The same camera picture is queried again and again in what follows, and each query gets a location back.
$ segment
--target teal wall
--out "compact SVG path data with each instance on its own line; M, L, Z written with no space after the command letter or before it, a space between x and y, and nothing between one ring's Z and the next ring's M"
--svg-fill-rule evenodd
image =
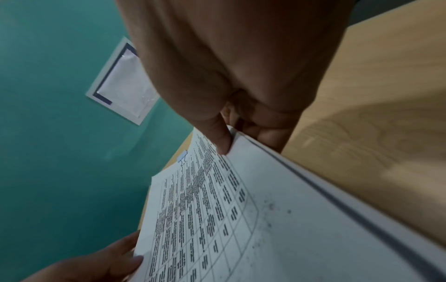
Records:
M85 96L127 35L112 0L0 0L0 276L18 281L133 232L192 127L136 126Z

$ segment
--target table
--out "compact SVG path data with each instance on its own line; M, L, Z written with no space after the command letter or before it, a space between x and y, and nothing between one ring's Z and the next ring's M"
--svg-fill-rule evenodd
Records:
M444 246L445 14L418 0L351 26L282 152Z

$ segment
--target hand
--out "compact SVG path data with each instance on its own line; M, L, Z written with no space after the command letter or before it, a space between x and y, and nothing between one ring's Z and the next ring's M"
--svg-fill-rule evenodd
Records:
M142 256L126 255L135 246L139 231L87 256L57 262L22 282L121 282L142 263Z
M276 151L284 148L315 99L354 5L116 1L158 93L221 154L231 144L225 123Z

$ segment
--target dark gray surface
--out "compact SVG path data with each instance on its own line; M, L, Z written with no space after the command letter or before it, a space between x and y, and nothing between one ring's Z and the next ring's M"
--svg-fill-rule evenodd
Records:
M350 25L398 8L415 0L360 0L353 9Z

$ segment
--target white paper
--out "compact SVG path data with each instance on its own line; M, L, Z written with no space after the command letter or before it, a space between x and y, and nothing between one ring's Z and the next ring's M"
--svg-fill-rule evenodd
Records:
M131 282L444 281L443 249L240 134L152 180Z
M119 58L98 93L136 117L146 107L153 106L159 98L140 59L128 49Z

